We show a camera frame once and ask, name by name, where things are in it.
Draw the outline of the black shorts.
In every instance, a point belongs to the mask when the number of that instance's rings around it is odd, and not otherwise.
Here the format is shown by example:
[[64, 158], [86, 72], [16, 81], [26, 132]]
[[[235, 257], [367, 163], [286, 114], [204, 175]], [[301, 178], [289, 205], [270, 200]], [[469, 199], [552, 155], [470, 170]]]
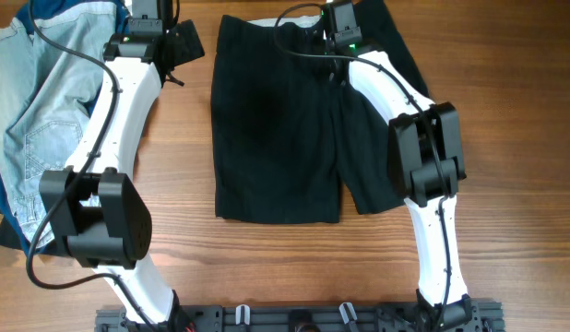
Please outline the black shorts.
[[361, 214], [402, 204], [386, 122], [318, 58], [322, 31], [319, 18], [222, 18], [210, 102], [219, 217], [336, 223], [343, 187]]

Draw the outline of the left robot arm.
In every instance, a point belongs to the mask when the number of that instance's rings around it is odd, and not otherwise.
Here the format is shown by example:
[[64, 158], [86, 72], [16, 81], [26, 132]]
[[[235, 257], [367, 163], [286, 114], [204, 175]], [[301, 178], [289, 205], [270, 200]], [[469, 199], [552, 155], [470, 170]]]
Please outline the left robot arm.
[[123, 303], [99, 314], [99, 331], [192, 331], [194, 320], [149, 255], [152, 220], [133, 183], [148, 113], [173, 70], [204, 55], [176, 1], [135, 1], [97, 65], [101, 92], [84, 136], [59, 171], [45, 172], [40, 194], [60, 251], [105, 279]]

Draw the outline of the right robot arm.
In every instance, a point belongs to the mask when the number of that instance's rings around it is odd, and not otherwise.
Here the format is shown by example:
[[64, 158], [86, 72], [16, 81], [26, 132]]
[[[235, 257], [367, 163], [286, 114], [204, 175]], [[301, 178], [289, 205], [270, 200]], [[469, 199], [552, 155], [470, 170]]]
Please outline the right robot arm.
[[409, 83], [390, 53], [367, 40], [352, 2], [328, 1], [321, 10], [328, 54], [344, 61], [350, 85], [388, 126], [388, 177], [409, 210], [419, 255], [416, 325], [421, 331], [465, 325], [473, 309], [455, 226], [458, 183], [466, 176], [457, 109]]

